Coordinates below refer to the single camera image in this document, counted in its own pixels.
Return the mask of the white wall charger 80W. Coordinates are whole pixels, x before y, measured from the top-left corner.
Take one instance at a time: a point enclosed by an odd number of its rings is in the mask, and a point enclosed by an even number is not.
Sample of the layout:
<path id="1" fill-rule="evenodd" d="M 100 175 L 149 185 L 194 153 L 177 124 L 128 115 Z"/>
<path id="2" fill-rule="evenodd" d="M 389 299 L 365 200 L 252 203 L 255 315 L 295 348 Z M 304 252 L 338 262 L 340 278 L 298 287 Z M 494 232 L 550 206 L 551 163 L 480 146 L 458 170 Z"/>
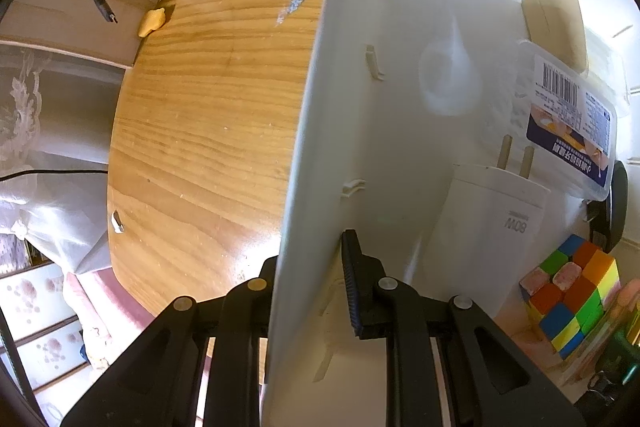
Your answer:
<path id="1" fill-rule="evenodd" d="M 427 296 L 462 296 L 494 317 L 518 280 L 540 230 L 550 191 L 529 179 L 535 150 L 521 170 L 506 169 L 513 138 L 502 139 L 497 164 L 457 165 L 423 254 Z"/>

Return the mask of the green and gold box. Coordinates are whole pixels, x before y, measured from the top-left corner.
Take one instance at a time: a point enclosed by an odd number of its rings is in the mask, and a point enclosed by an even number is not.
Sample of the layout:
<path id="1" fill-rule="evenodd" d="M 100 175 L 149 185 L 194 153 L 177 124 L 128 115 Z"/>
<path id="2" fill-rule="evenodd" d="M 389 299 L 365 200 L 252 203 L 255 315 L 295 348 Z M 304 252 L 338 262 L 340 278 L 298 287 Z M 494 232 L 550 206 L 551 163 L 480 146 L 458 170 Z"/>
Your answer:
<path id="1" fill-rule="evenodd" d="M 639 306 L 608 342 L 598 362 L 599 372 L 613 385 L 626 386 L 639 375 Z"/>

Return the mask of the white plastic storage bin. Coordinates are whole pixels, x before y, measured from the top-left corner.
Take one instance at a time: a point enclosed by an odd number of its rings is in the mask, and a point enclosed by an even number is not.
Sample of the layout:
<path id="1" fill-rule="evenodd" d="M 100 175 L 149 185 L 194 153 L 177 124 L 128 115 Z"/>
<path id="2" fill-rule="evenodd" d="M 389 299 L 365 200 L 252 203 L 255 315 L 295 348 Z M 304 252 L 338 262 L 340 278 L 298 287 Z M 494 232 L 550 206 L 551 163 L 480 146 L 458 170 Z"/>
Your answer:
<path id="1" fill-rule="evenodd" d="M 389 277 L 432 298 L 422 254 L 454 167 L 497 164 L 501 145 L 487 150 L 480 139 L 485 83 L 498 58 L 530 41 L 521 1 L 324 0 L 274 280 L 264 425 L 389 426 L 385 343 L 352 328 L 341 235 L 355 231 Z M 579 5 L 585 29 L 611 49 L 614 88 L 590 82 L 614 104 L 615 164 L 631 139 L 626 95 L 639 81 L 639 0 Z M 532 167 L 529 179 L 542 185 Z M 511 340 L 526 321 L 521 277 L 584 229 L 589 199 L 548 190 L 518 280 L 488 314 Z"/>

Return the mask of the translucent plastic box with barcode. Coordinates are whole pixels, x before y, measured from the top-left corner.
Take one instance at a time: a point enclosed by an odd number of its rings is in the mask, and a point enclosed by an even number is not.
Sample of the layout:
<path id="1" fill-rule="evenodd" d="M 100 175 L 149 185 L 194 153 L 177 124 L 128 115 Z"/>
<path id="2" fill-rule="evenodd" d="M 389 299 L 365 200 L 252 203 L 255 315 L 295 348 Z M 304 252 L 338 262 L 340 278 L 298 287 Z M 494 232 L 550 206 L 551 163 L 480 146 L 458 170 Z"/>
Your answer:
<path id="1" fill-rule="evenodd" d="M 550 190 L 608 197 L 617 138 L 610 92 L 528 40 L 498 58 L 485 83 L 480 139 L 497 150 L 506 134 L 518 166 L 533 147 L 533 178 Z"/>

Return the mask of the multicolour rubik's cube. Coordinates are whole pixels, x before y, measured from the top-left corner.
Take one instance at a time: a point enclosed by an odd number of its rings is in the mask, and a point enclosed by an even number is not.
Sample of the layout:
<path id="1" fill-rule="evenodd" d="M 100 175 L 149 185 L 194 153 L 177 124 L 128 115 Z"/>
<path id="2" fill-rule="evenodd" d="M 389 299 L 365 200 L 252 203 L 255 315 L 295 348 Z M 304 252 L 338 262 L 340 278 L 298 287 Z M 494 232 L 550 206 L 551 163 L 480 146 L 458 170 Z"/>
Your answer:
<path id="1" fill-rule="evenodd" d="M 520 280 L 529 317 L 563 360 L 604 317 L 619 289 L 614 257 L 576 234 Z"/>

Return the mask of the beige angular case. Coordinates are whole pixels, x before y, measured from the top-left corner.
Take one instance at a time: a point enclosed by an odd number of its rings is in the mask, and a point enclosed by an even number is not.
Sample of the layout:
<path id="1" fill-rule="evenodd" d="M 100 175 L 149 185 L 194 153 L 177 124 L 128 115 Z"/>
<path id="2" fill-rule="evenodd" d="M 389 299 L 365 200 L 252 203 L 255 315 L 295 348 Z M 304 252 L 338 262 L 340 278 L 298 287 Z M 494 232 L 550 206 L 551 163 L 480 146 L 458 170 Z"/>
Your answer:
<path id="1" fill-rule="evenodd" d="M 588 66 L 586 32 L 579 0 L 522 0 L 529 40 L 578 74 Z"/>

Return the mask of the white lace curtain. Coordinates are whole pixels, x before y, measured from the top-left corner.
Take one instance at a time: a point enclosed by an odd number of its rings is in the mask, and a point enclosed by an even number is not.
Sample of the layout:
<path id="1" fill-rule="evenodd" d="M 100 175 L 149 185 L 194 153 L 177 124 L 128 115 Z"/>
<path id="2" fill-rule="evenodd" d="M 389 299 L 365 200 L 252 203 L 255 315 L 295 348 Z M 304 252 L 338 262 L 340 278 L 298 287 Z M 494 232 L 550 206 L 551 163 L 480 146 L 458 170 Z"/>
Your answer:
<path id="1" fill-rule="evenodd" d="M 110 266 L 106 172 L 124 72 L 1 48 L 1 233 L 64 271 Z"/>

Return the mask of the clear box with stickers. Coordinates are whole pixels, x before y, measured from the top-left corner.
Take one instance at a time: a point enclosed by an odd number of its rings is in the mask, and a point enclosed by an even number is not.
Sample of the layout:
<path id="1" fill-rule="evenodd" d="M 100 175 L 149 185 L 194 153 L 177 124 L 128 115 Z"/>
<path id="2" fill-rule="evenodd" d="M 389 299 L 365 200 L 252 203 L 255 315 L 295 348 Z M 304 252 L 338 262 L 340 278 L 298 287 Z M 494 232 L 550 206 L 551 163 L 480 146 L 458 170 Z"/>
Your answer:
<path id="1" fill-rule="evenodd" d="M 611 49 L 589 28 L 585 29 L 587 69 L 584 76 L 593 83 L 614 88 L 611 72 Z"/>

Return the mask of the pink oval case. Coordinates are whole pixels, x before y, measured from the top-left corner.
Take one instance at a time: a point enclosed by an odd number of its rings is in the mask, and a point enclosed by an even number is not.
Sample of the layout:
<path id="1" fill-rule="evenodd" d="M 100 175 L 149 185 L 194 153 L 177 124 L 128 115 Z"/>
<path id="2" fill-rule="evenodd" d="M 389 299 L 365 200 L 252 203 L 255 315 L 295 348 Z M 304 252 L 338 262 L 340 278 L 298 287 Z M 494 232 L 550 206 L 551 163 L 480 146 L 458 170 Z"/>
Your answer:
<path id="1" fill-rule="evenodd" d="M 603 317 L 593 326 L 582 343 L 565 360 L 559 385 L 564 386 L 581 381 L 591 366 L 602 355 L 603 350 L 614 333 L 629 319 L 634 305 L 639 300 L 639 279 L 630 280 L 620 288 L 611 300 Z"/>

